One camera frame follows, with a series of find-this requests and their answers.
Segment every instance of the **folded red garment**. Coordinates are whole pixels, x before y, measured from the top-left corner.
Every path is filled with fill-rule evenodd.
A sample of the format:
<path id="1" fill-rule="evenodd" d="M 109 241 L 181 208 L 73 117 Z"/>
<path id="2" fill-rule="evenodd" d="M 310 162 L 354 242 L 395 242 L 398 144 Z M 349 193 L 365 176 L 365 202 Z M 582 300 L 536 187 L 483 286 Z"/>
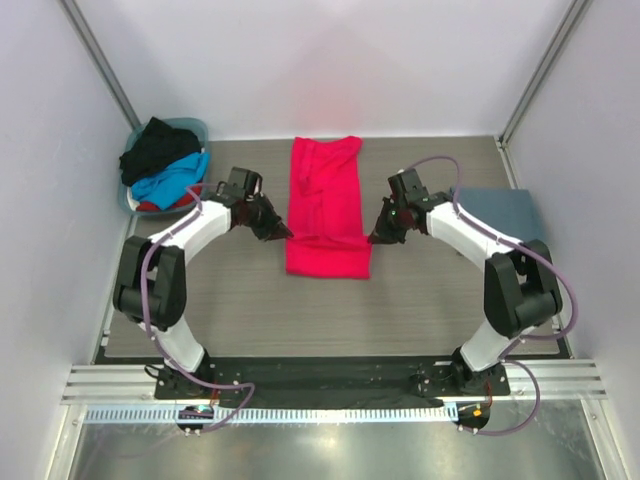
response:
<path id="1" fill-rule="evenodd" d="M 192 190 L 196 195 L 200 195 L 202 192 L 202 187 L 193 187 Z M 194 203 L 193 197 L 188 193 L 184 194 L 180 197 L 176 203 L 171 205 L 167 210 L 173 210 L 174 208 L 186 207 Z M 166 212 L 167 210 L 159 209 L 155 204 L 151 202 L 140 202 L 140 205 L 136 207 L 137 212 Z"/>
<path id="2" fill-rule="evenodd" d="M 286 271 L 324 278 L 370 277 L 358 180 L 362 139 L 296 138 L 291 154 Z"/>

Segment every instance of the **cable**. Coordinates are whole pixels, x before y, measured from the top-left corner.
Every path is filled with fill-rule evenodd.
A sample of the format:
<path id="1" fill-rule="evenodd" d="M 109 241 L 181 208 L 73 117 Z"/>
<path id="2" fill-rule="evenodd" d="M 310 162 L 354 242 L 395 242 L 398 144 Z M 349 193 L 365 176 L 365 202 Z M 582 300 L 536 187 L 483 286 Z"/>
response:
<path id="1" fill-rule="evenodd" d="M 514 242 L 510 242 L 509 240 L 505 240 L 503 238 L 498 237 L 493 232 L 487 230 L 483 225 L 476 222 L 472 217 L 468 217 L 460 210 L 460 204 L 458 199 L 460 196 L 460 185 L 462 184 L 462 167 L 460 166 L 460 163 L 458 162 L 458 160 L 448 155 L 435 155 L 432 157 L 423 158 L 422 160 L 415 162 L 414 164 L 407 167 L 407 170 L 416 168 L 417 166 L 422 165 L 423 163 L 432 162 L 434 160 L 447 160 L 449 162 L 452 162 L 456 167 L 456 185 L 453 190 L 452 203 L 453 203 L 453 210 L 458 215 L 458 218 L 460 218 L 464 223 L 469 225 L 474 230 L 480 232 L 485 237 L 491 240 L 494 240 L 495 242 L 500 243 L 513 250 L 517 250 L 520 253 L 530 258 L 533 258 L 538 263 L 542 264 L 542 266 L 547 268 L 551 273 L 553 273 L 556 276 L 558 280 L 560 280 L 560 282 L 564 285 L 564 288 L 566 289 L 567 294 L 569 295 L 569 302 L 571 303 L 571 318 L 569 319 L 569 322 L 567 323 L 567 325 L 561 331 L 551 335 L 522 335 L 521 337 L 514 339 L 514 341 L 511 342 L 511 344 L 500 354 L 500 360 L 503 363 L 510 363 L 512 365 L 519 366 L 527 373 L 527 375 L 529 375 L 529 378 L 531 378 L 531 381 L 533 382 L 533 388 L 535 389 L 536 396 L 535 396 L 535 403 L 533 405 L 533 410 L 531 411 L 529 416 L 519 425 L 513 428 L 508 428 L 506 430 L 482 431 L 482 430 L 472 430 L 468 427 L 462 427 L 463 430 L 465 431 L 478 434 L 478 435 L 488 436 L 488 437 L 500 437 L 504 435 L 510 435 L 512 433 L 519 432 L 520 430 L 525 428 L 527 425 L 529 425 L 529 423 L 531 423 L 534 417 L 538 414 L 538 411 L 540 410 L 541 394 L 540 394 L 540 385 L 538 384 L 538 380 L 536 379 L 533 372 L 529 369 L 529 367 L 527 367 L 525 364 L 518 362 L 516 360 L 505 360 L 505 357 L 509 353 L 511 353 L 511 351 L 518 345 L 519 339 L 543 341 L 543 340 L 559 340 L 561 338 L 566 337 L 567 334 L 571 330 L 573 330 L 573 328 L 576 326 L 576 323 L 578 321 L 578 302 L 577 302 L 576 294 L 573 287 L 569 283 L 569 280 L 564 276 L 562 272 L 560 272 L 546 258 L 542 257 L 541 255 L 537 254 L 536 252 L 528 249 L 523 245 L 519 245 Z"/>
<path id="2" fill-rule="evenodd" d="M 147 337 L 149 337 L 149 340 L 151 340 L 153 344 L 156 346 L 156 348 L 158 349 L 158 352 L 160 353 L 160 355 L 162 355 L 162 358 L 164 358 L 165 361 L 172 368 L 180 372 L 185 378 L 202 387 L 213 389 L 213 390 L 244 390 L 246 388 L 249 389 L 249 393 L 247 393 L 245 398 L 231 413 L 229 413 L 229 415 L 227 415 L 225 418 L 223 418 L 217 423 L 204 427 L 202 429 L 202 433 L 213 432 L 223 427 L 227 423 L 229 423 L 231 419 L 233 419 L 233 417 L 235 417 L 240 412 L 240 410 L 246 407 L 247 404 L 251 401 L 251 397 L 253 397 L 253 393 L 255 392 L 256 386 L 253 383 L 240 383 L 238 385 L 221 385 L 221 384 L 215 384 L 215 383 L 208 383 L 203 380 L 200 380 L 199 378 L 194 377 L 191 374 L 191 372 L 188 372 L 187 370 L 185 370 L 178 362 L 176 362 L 165 351 L 164 348 L 162 348 L 162 345 L 160 344 L 156 336 L 153 334 L 153 331 L 151 329 L 152 326 L 151 326 L 151 313 L 149 311 L 149 287 L 147 285 L 147 271 L 149 269 L 149 264 L 151 263 L 151 258 L 153 257 L 153 254 L 156 252 L 156 250 L 158 250 L 158 248 L 160 248 L 162 244 L 166 242 L 169 238 L 171 238 L 173 235 L 177 234 L 181 230 L 185 229 L 189 225 L 191 225 L 193 222 L 196 221 L 198 217 L 200 217 L 200 215 L 202 215 L 202 200 L 200 200 L 200 197 L 198 196 L 198 194 L 196 194 L 193 191 L 193 187 L 211 187 L 211 186 L 213 185 L 207 184 L 207 183 L 197 183 L 187 187 L 187 192 L 189 193 L 189 195 L 193 197 L 193 199 L 196 202 L 196 208 L 194 209 L 193 213 L 189 217 L 187 217 L 183 222 L 180 222 L 178 225 L 175 226 L 175 228 L 167 232 L 165 235 L 160 237 L 158 241 L 156 241 L 153 245 L 151 245 L 151 248 L 149 248 L 146 255 L 144 256 L 144 259 L 142 260 L 142 267 L 140 272 L 140 295 L 142 297 L 142 319 L 144 321 L 145 332 L 147 334 Z"/>

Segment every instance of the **laundry basket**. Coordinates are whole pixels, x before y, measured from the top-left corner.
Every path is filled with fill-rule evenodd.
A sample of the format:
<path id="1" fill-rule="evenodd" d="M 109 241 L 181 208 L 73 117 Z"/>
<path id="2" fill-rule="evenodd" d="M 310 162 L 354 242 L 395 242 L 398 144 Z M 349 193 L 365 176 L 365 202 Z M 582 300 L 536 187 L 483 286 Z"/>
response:
<path id="1" fill-rule="evenodd" d="M 202 121 L 196 118 L 167 118 L 167 119 L 162 118 L 160 120 L 162 120 L 167 125 L 174 128 L 183 128 L 185 130 L 191 130 L 198 137 L 198 140 L 200 141 L 200 147 L 204 148 L 205 152 L 208 152 L 209 154 L 211 154 L 211 149 L 209 146 L 209 132 L 207 130 L 207 126 Z M 125 152 L 128 152 L 129 150 L 131 150 L 131 148 L 133 147 L 133 144 L 136 143 L 136 140 L 138 140 L 138 138 L 140 137 L 140 135 L 142 134 L 142 131 L 145 129 L 146 126 L 147 124 L 140 125 L 131 133 L 131 135 L 129 135 L 129 138 L 127 139 L 127 145 L 125 146 L 125 150 L 124 150 Z M 207 179 L 210 164 L 211 162 L 209 162 L 209 165 L 207 165 L 207 168 L 204 172 L 204 181 L 206 181 Z M 206 194 L 206 188 L 203 188 L 202 191 L 200 192 L 200 198 L 203 198 L 205 194 Z M 162 216 L 162 215 L 171 215 L 174 213 L 186 212 L 193 208 L 193 203 L 191 203 L 190 205 L 186 205 L 184 207 L 177 207 L 169 210 L 162 210 L 159 212 L 139 212 L 131 208 L 129 201 L 127 200 L 127 187 L 122 183 L 120 183 L 120 186 L 118 188 L 118 203 L 120 204 L 120 207 L 125 212 L 129 213 L 130 215 L 135 215 L 138 217 L 152 217 L 152 216 L 156 217 L 156 216 Z"/>

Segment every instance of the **table surface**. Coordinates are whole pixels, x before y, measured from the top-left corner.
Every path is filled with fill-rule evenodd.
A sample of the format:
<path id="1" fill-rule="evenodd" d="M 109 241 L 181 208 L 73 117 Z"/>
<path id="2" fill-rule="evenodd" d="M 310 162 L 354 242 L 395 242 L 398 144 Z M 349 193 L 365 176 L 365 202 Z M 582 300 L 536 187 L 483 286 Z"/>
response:
<path id="1" fill-rule="evenodd" d="M 214 142 L 210 180 L 226 179 L 232 166 L 256 170 L 286 218 L 291 145 L 292 139 Z M 460 160 L 465 186 L 508 187 L 490 137 L 365 139 L 359 157 L 365 233 L 389 193 L 387 178 L 437 154 Z M 455 170 L 444 161 L 421 166 L 419 173 L 430 191 L 455 183 Z M 175 220 L 140 219 L 135 233 L 147 236 Z M 261 243 L 244 228 L 212 242 L 187 270 L 187 320 L 214 356 L 446 355 L 483 320 L 481 272 L 448 245 L 415 232 L 405 245 L 374 248 L 368 281 L 287 275 L 284 243 Z M 107 356 L 156 355 L 119 312 L 109 328 Z M 547 342 L 518 348 L 558 351 Z"/>

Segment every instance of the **red cloth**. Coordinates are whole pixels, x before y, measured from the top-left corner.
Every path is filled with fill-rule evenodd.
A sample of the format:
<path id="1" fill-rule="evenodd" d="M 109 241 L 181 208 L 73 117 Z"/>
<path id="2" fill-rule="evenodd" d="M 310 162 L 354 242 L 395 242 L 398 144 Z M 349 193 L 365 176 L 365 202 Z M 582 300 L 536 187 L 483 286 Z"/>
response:
<path id="1" fill-rule="evenodd" d="M 196 195 L 200 195 L 202 192 L 202 187 L 193 187 L 192 190 Z M 151 202 L 140 202 L 140 205 L 136 207 L 137 212 L 166 212 L 168 210 L 173 210 L 178 207 L 186 207 L 195 203 L 193 201 L 193 197 L 186 193 L 183 197 L 180 198 L 176 203 L 171 205 L 167 210 L 160 210 L 154 203 Z"/>
<path id="2" fill-rule="evenodd" d="M 358 152 L 362 139 L 296 138 L 291 154 L 286 271 L 367 279 L 371 245 L 363 234 Z"/>

